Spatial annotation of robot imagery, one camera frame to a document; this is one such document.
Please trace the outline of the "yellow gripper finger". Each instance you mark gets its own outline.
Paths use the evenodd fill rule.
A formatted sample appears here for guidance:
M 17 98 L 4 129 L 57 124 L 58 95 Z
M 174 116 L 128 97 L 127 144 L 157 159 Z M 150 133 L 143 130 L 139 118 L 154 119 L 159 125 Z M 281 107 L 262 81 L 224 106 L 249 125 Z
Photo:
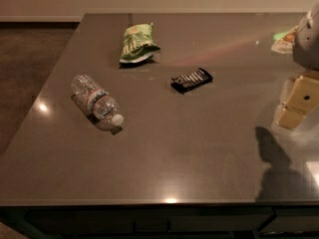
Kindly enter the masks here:
M 276 123 L 286 129 L 296 129 L 319 106 L 319 76 L 300 75 L 286 104 L 280 103 Z
M 287 79 L 284 84 L 283 84 L 283 88 L 280 94 L 280 103 L 282 103 L 283 105 L 287 103 L 288 98 L 290 96 L 290 93 L 293 89 L 294 86 L 294 80 L 293 79 Z

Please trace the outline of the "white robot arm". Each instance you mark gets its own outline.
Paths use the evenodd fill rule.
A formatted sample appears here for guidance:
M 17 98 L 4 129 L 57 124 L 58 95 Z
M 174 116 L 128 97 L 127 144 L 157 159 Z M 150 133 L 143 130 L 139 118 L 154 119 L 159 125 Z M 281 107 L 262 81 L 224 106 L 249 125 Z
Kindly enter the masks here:
M 278 126 L 295 129 L 319 106 L 319 2 L 273 47 L 291 48 L 293 61 L 305 69 L 285 81 L 274 116 Z

